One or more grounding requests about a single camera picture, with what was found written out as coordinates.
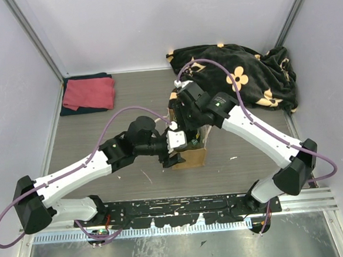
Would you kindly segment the green bottle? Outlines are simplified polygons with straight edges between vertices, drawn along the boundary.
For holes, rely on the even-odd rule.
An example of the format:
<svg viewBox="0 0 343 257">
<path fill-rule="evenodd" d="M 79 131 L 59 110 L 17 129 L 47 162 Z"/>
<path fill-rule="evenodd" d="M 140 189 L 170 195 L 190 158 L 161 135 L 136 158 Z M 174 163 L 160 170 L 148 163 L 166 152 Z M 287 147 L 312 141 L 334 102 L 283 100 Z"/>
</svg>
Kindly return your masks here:
<svg viewBox="0 0 343 257">
<path fill-rule="evenodd" d="M 200 149 L 203 147 L 202 131 L 201 129 L 196 129 L 193 131 L 188 131 L 187 136 L 187 148 L 189 150 Z"/>
</svg>

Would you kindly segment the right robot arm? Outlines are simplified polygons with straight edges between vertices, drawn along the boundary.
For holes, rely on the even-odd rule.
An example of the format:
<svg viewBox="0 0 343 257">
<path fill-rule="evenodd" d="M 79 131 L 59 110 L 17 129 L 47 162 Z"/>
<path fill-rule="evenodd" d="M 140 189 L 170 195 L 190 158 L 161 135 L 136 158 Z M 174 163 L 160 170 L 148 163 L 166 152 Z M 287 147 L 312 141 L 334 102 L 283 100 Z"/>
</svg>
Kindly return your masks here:
<svg viewBox="0 0 343 257">
<path fill-rule="evenodd" d="M 308 182 L 316 163 L 317 144 L 303 142 L 243 111 L 238 100 L 224 92 L 212 96 L 193 81 L 174 82 L 173 111 L 185 131 L 214 126 L 236 134 L 270 157 L 278 170 L 256 181 L 245 195 L 245 205 L 259 213 L 281 194 L 296 196 Z"/>
</svg>

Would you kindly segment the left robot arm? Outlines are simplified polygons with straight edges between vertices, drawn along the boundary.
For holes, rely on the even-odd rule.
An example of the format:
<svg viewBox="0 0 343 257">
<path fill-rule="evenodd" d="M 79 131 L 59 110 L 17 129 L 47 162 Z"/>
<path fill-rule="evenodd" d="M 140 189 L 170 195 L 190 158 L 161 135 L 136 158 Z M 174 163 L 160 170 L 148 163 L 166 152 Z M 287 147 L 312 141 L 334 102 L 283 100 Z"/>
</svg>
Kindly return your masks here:
<svg viewBox="0 0 343 257">
<path fill-rule="evenodd" d="M 65 199 L 65 196 L 133 164 L 138 156 L 155 155 L 164 168 L 183 163 L 184 159 L 174 150 L 186 145 L 186 134 L 176 122 L 171 122 L 160 134 L 153 119 L 140 116 L 126 131 L 108 139 L 84 159 L 35 180 L 27 175 L 20 178 L 14 201 L 24 233 L 32 235 L 52 223 L 70 220 L 102 225 L 107 220 L 107 210 L 97 195 L 82 199 Z"/>
</svg>

